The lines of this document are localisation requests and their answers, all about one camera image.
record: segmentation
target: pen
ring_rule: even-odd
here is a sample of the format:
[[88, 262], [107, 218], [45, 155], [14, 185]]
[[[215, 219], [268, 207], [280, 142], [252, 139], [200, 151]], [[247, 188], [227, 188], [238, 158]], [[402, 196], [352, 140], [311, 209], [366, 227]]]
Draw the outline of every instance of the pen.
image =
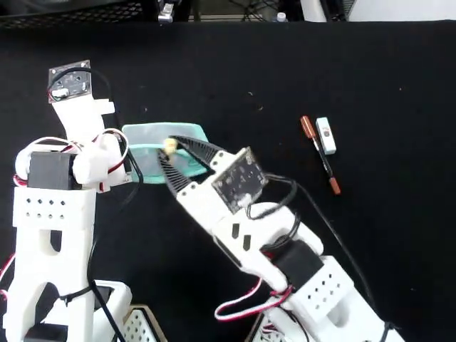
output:
[[311, 139], [312, 142], [314, 143], [313, 146], [315, 146], [315, 149], [318, 152], [318, 155], [320, 156], [321, 162], [323, 163], [323, 167], [329, 178], [329, 184], [331, 185], [331, 188], [332, 188], [334, 194], [340, 195], [341, 188], [339, 187], [337, 180], [334, 177], [333, 170], [331, 169], [331, 166], [329, 165], [328, 159], [326, 158], [325, 154], [323, 153], [323, 148], [321, 148], [320, 142], [316, 138], [315, 130], [312, 127], [311, 121], [309, 120], [308, 116], [305, 115], [301, 118], [301, 125], [304, 130], [304, 133], [306, 134], [306, 137], [308, 139]]

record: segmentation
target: black cloth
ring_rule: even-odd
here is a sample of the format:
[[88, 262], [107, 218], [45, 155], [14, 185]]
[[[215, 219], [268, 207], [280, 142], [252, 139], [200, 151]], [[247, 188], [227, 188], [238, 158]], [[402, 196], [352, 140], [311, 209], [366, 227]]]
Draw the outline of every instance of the black cloth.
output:
[[[16, 153], [63, 131], [47, 104], [48, 68], [89, 58], [113, 84], [126, 123], [198, 123], [216, 145], [232, 152], [249, 145], [265, 170], [307, 186], [365, 271], [381, 317], [401, 327], [406, 341], [451, 341], [455, 36], [450, 22], [0, 33], [0, 259], [13, 250]], [[94, 84], [97, 96], [106, 95]], [[329, 118], [338, 198], [302, 132], [302, 115]], [[125, 188], [98, 197], [95, 230], [108, 237], [95, 253], [96, 277], [128, 284], [170, 341], [241, 341], [252, 320], [217, 323], [213, 311], [254, 278], [237, 270], [165, 186], [145, 185], [103, 225]], [[285, 191], [272, 187], [264, 199]], [[358, 283], [305, 199], [291, 207]]]

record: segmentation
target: teal container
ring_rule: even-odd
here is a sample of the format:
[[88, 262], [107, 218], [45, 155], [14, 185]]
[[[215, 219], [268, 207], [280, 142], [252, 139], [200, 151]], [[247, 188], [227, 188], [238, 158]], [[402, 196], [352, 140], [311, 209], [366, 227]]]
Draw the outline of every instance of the teal container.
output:
[[[157, 149], [164, 148], [164, 141], [170, 135], [181, 135], [207, 141], [200, 125], [194, 123], [143, 123], [125, 125], [122, 131], [128, 138], [130, 150], [144, 175], [144, 183], [162, 184], [165, 178], [157, 163]], [[206, 168], [201, 166], [184, 150], [178, 150], [171, 157], [173, 166], [187, 177], [201, 175]], [[133, 182], [138, 181], [138, 175], [133, 171]]]

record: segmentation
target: robotic arm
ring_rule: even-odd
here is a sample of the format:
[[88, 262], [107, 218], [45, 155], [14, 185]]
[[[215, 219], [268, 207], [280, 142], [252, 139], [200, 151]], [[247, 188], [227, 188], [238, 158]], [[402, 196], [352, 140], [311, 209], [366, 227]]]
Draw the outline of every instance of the robotic arm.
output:
[[191, 181], [172, 166], [172, 155], [159, 152], [171, 193], [241, 271], [258, 276], [273, 290], [258, 309], [220, 316], [219, 307], [217, 319], [262, 311], [293, 342], [403, 341], [394, 330], [385, 333], [385, 323], [350, 276], [334, 257], [323, 255], [321, 240], [297, 216], [274, 203], [251, 205], [271, 177], [249, 148], [233, 155], [199, 140], [171, 138], [212, 171], [201, 183]]
[[[10, 342], [109, 342], [114, 330], [103, 310], [122, 326], [130, 305], [126, 285], [95, 281], [95, 287], [109, 295], [103, 299], [106, 309], [100, 304], [101, 309], [94, 310], [95, 289], [88, 281], [96, 193], [130, 181], [124, 168], [128, 140], [115, 128], [105, 129], [102, 115], [114, 113], [114, 106], [93, 99], [91, 71], [88, 61], [49, 71], [49, 103], [67, 139], [37, 139], [16, 158], [16, 265], [14, 280], [4, 292], [4, 328]], [[43, 145], [49, 141], [65, 145]], [[61, 232], [59, 251], [51, 245], [54, 231]], [[36, 324], [36, 304], [47, 283], [57, 288], [62, 301]]]

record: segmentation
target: plastic lid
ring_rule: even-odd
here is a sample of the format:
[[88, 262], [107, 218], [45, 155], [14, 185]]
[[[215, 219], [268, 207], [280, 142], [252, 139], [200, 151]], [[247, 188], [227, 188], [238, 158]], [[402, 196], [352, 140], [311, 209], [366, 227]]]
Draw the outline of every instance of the plastic lid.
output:
[[284, 23], [286, 21], [286, 14], [284, 12], [279, 12], [277, 14], [277, 21], [279, 23]]

